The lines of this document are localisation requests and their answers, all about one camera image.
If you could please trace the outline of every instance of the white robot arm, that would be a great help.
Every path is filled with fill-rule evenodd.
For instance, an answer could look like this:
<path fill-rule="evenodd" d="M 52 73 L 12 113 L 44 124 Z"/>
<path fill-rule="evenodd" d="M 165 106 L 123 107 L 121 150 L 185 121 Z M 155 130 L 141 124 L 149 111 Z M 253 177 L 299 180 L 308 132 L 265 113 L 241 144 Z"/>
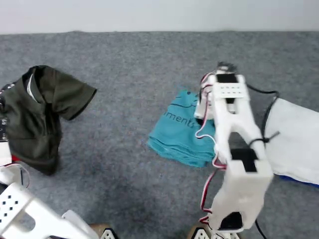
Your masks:
<path fill-rule="evenodd" d="M 8 149 L 6 140 L 1 148 Z M 75 212 L 59 216 L 46 204 L 32 195 L 21 184 L 20 172 L 7 163 L 7 151 L 0 151 L 0 238 L 5 239 L 116 239 L 111 230 L 99 237 Z M 34 219 L 34 228 L 28 230 L 20 219 L 24 215 Z"/>
<path fill-rule="evenodd" d="M 215 72 L 205 75 L 194 113 L 198 119 L 214 119 L 215 151 L 226 165 L 223 185 L 207 215 L 211 230 L 223 235 L 251 228 L 273 178 L 251 111 L 245 78 L 231 68 L 221 63 Z M 230 149 L 232 132 L 239 133 L 250 148 Z"/>

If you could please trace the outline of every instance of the white towel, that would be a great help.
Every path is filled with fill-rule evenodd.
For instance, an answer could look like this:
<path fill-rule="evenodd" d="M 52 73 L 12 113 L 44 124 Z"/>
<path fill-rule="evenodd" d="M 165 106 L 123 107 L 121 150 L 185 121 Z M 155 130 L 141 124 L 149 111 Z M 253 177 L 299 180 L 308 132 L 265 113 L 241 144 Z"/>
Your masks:
<path fill-rule="evenodd" d="M 269 114 L 265 136 L 280 134 L 266 144 L 275 174 L 319 184 L 319 113 L 278 99 Z"/>

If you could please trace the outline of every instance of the dark green t-shirt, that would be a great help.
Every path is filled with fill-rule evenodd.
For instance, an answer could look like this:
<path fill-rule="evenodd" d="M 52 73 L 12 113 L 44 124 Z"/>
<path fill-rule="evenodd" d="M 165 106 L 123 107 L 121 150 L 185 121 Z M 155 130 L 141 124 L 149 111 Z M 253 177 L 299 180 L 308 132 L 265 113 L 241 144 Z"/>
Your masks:
<path fill-rule="evenodd" d="M 11 153 L 45 174 L 55 171 L 62 137 L 59 117 L 72 120 L 96 89 L 49 66 L 34 66 L 0 95 Z"/>

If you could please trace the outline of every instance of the carpet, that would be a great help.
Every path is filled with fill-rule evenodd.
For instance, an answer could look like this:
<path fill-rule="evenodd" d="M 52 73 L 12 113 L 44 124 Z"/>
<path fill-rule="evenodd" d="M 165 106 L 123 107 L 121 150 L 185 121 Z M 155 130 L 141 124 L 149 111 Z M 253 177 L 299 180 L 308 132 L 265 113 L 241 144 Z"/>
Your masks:
<path fill-rule="evenodd" d="M 146 141 L 175 95 L 197 92 L 201 76 L 218 61 L 236 64 L 257 88 L 276 89 L 283 99 L 319 111 L 319 32 L 0 36 L 0 85 L 46 64 L 98 88 L 83 114 L 62 121 L 58 171 L 44 176 L 28 168 L 30 191 L 59 214 L 72 209 L 87 223 L 109 223 L 121 238 L 185 238 L 204 216 L 199 203 L 212 168 L 161 158 Z M 260 125 L 271 97 L 250 94 Z M 208 205 L 222 179 L 222 173 L 213 179 Z M 318 198 L 318 188 L 275 177 L 260 227 L 270 239 L 315 238 Z M 254 226 L 244 235 L 261 238 Z"/>

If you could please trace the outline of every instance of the clothing item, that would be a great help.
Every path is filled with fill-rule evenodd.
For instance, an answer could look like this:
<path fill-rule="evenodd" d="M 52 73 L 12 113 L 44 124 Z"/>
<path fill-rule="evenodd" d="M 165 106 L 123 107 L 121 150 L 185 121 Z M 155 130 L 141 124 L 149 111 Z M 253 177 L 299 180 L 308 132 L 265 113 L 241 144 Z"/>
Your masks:
<path fill-rule="evenodd" d="M 11 153 L 45 174 L 53 173 L 62 137 L 59 117 L 74 119 L 95 93 L 95 88 L 49 66 L 30 68 L 0 94 Z"/>
<path fill-rule="evenodd" d="M 211 162 L 215 156 L 214 142 L 207 137 L 195 137 L 201 127 L 194 118 L 196 103 L 196 94 L 180 92 L 149 134 L 149 147 L 162 157 L 190 166 L 203 167 Z M 199 135 L 202 134 L 214 136 L 212 121 L 206 123 Z"/>
<path fill-rule="evenodd" d="M 280 134 L 266 144 L 275 174 L 319 185 L 319 114 L 278 99 L 266 123 L 266 137 Z"/>

